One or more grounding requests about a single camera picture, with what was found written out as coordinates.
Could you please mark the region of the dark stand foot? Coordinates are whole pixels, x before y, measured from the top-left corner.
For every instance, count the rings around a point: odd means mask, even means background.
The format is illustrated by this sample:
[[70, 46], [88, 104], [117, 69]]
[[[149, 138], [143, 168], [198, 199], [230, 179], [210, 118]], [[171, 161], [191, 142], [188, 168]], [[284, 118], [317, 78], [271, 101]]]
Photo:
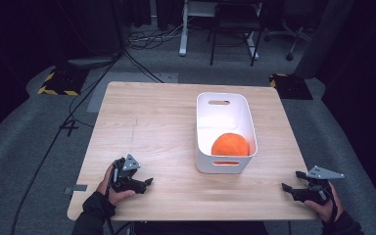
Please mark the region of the dark stand foot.
[[117, 57], [89, 57], [71, 59], [68, 60], [68, 63], [75, 68], [92, 69], [108, 66], [114, 63], [117, 59]]

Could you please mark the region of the orange pumpkin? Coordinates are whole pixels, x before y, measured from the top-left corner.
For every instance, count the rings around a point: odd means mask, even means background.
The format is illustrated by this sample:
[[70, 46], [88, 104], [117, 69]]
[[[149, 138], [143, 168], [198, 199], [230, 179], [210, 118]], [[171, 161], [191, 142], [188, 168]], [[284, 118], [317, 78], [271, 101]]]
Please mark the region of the orange pumpkin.
[[248, 160], [250, 158], [249, 143], [240, 134], [224, 133], [213, 142], [211, 154], [217, 157], [234, 157]]

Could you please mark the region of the person's left hand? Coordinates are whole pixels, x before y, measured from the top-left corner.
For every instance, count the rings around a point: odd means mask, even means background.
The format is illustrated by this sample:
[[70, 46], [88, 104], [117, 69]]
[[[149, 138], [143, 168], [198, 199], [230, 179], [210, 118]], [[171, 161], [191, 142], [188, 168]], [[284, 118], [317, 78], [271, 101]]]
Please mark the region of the person's left hand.
[[123, 192], [116, 192], [115, 190], [111, 189], [109, 186], [111, 172], [113, 170], [113, 166], [110, 165], [105, 173], [103, 180], [99, 183], [96, 191], [103, 194], [104, 196], [108, 196], [109, 202], [116, 206], [119, 202], [131, 198], [136, 195], [136, 193], [132, 190], [127, 190]]

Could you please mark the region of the white desk frame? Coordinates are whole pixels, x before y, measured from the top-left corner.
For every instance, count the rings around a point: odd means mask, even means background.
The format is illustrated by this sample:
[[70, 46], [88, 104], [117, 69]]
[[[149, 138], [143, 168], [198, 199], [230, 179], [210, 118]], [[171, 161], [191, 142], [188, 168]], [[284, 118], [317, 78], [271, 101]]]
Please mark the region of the white desk frame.
[[[179, 56], [184, 57], [187, 55], [187, 43], [188, 43], [188, 20], [189, 17], [205, 17], [211, 18], [214, 14], [215, 2], [210, 2], [206, 0], [184, 0], [183, 10], [182, 10], [182, 32], [179, 45]], [[251, 33], [250, 36], [246, 36], [247, 46], [250, 51], [252, 61], [256, 61], [259, 58], [258, 52], [254, 54], [256, 50], [254, 42], [254, 34]]]

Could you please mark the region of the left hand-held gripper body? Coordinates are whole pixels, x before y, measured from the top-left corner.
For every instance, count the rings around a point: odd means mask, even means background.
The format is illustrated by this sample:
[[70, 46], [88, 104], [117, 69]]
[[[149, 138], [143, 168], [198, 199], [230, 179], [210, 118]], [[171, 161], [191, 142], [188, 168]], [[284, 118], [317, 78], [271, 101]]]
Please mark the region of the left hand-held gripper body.
[[138, 163], [130, 154], [126, 157], [115, 160], [111, 172], [110, 186], [116, 192], [127, 190], [134, 191], [136, 188], [145, 187], [144, 181], [133, 179], [133, 175], [139, 167], [140, 163]]

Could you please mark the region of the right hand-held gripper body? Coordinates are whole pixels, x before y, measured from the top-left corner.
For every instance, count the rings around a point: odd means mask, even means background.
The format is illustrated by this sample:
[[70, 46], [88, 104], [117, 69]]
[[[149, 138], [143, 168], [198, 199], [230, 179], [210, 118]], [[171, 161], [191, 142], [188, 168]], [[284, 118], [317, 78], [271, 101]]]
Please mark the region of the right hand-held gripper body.
[[310, 200], [324, 206], [333, 197], [329, 181], [344, 179], [345, 175], [315, 165], [308, 173], [304, 174], [304, 178], [307, 181], [308, 193], [302, 198], [302, 202]]

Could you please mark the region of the person's right hand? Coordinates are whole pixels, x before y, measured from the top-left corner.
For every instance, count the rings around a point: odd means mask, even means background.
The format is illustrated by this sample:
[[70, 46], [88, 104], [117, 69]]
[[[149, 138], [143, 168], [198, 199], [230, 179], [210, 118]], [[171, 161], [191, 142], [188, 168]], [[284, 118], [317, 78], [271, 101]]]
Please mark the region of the person's right hand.
[[316, 212], [319, 215], [320, 219], [325, 223], [330, 223], [332, 219], [337, 220], [344, 212], [344, 207], [332, 183], [330, 183], [330, 187], [333, 197], [324, 206], [321, 206], [314, 201], [304, 201], [304, 204], [314, 212]]

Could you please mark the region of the grey tape strip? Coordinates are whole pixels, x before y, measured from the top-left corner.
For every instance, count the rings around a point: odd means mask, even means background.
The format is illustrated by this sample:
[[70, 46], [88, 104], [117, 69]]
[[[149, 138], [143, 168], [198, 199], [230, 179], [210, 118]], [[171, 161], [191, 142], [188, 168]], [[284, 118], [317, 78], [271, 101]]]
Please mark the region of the grey tape strip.
[[70, 187], [66, 187], [65, 190], [64, 190], [64, 194], [65, 195], [72, 195], [76, 191], [78, 191], [78, 192], [85, 192], [86, 190], [87, 190], [87, 186], [86, 185], [75, 184], [75, 185], [72, 185]]

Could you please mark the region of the white plastic basket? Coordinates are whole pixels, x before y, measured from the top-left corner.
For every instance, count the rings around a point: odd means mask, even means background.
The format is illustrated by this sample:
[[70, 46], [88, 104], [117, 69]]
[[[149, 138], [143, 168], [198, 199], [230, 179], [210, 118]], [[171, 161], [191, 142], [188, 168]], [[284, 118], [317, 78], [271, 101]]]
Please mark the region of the white plastic basket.
[[[228, 133], [239, 135], [235, 143], [245, 155], [217, 155], [212, 146]], [[196, 167], [203, 173], [241, 173], [258, 152], [254, 121], [247, 99], [240, 94], [205, 92], [197, 97]]]

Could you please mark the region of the black tape cross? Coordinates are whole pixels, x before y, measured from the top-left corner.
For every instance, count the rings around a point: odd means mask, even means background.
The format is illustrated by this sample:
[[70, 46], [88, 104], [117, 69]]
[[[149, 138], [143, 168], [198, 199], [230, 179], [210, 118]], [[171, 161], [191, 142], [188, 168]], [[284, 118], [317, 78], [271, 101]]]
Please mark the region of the black tape cross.
[[75, 119], [69, 119], [65, 121], [61, 126], [61, 130], [66, 130], [67, 131], [67, 136], [70, 137], [72, 132], [76, 129], [78, 129], [78, 126], [76, 125], [76, 120]]

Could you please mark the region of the hazard-striped black base plate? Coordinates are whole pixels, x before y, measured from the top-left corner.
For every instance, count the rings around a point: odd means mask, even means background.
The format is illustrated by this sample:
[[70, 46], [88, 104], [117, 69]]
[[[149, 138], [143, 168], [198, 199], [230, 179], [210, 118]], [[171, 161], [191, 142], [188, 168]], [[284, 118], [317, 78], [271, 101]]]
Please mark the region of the hazard-striped black base plate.
[[281, 99], [312, 100], [306, 82], [294, 74], [273, 73], [269, 84], [277, 90]]
[[38, 94], [78, 96], [89, 70], [53, 69], [46, 76]]

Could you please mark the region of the black metal chair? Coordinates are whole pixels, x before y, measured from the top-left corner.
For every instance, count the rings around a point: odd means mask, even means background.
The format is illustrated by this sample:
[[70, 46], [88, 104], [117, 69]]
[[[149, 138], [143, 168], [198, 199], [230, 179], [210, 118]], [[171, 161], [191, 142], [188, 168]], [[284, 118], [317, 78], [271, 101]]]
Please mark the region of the black metal chair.
[[263, 2], [264, 0], [218, 0], [214, 7], [208, 36], [208, 38], [212, 38], [211, 66], [217, 47], [235, 47], [235, 44], [218, 44], [217, 35], [219, 33], [241, 34], [251, 56], [251, 66], [254, 65], [263, 32], [263, 23], [258, 12]]

